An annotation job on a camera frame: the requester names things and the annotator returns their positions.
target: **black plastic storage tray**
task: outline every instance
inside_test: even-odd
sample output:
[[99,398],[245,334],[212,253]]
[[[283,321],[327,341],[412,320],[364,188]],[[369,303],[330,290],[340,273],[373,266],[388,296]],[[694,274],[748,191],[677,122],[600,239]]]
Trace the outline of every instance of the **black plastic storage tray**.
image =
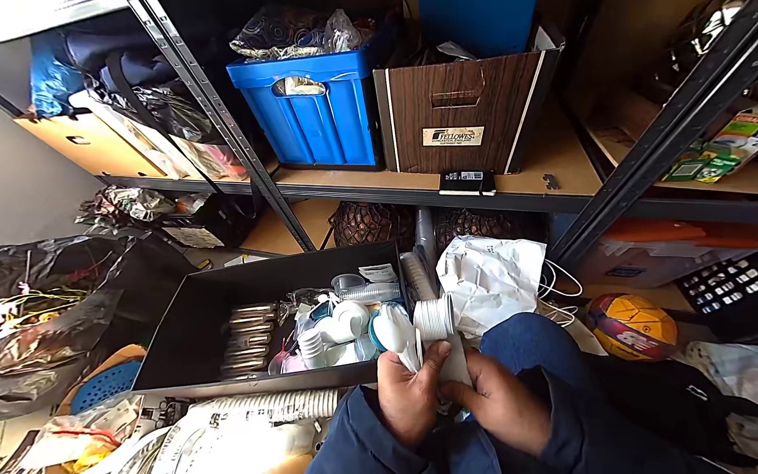
[[[404,289],[399,253],[393,242],[340,247],[187,275],[157,327],[133,392],[208,398],[376,382],[375,360],[284,375],[260,374],[249,381],[218,379],[233,307],[278,301],[302,287],[330,287],[337,275],[384,263],[394,266]],[[275,329],[268,361],[280,351],[293,328],[294,320],[289,318]]]

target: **brown netted object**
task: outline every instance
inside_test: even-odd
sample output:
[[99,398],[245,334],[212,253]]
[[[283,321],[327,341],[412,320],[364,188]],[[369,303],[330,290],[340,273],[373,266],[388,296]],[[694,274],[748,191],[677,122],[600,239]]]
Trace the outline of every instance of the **brown netted object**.
[[458,235],[478,235],[494,239],[532,239],[544,227],[532,212],[491,211],[487,209],[439,208],[435,219],[438,251],[443,251]]
[[410,206],[342,201],[329,216],[335,244],[365,244],[397,240],[400,251],[415,244],[415,217]]

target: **plastic spoon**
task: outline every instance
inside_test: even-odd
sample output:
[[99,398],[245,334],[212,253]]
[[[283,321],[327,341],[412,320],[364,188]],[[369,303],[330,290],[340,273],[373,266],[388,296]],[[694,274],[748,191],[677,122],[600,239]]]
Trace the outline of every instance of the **plastic spoon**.
[[385,349],[395,352],[399,356],[399,360],[409,372],[416,373],[418,371],[417,364],[408,356],[409,340],[403,336],[403,331],[397,323],[391,320],[390,312],[383,306],[379,316],[373,318],[373,332]]

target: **football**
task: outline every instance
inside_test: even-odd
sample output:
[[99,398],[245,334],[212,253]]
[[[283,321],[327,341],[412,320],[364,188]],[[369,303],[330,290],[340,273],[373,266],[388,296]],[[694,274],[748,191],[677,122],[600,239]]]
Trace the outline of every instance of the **football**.
[[661,308],[635,294],[603,294],[587,308],[601,346],[626,360],[663,360],[674,353],[677,324]]

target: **black notebook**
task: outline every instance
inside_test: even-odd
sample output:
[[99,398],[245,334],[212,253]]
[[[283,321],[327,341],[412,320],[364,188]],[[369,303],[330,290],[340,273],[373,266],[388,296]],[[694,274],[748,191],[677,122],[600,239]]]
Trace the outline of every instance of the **black notebook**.
[[452,169],[440,173],[439,194],[449,196],[495,196],[493,171]]

